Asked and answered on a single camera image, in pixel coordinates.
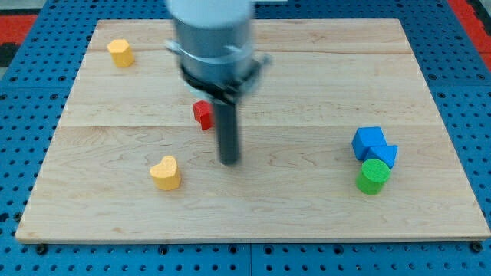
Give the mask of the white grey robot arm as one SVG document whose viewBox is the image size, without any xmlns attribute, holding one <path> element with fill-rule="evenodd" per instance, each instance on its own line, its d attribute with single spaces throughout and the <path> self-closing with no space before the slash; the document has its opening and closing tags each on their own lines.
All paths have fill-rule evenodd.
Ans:
<svg viewBox="0 0 491 276">
<path fill-rule="evenodd" d="M 252 1 L 167 0 L 166 7 L 176 35 L 166 47 L 193 94 L 233 105 L 257 89 L 272 59 L 255 58 Z"/>
</svg>

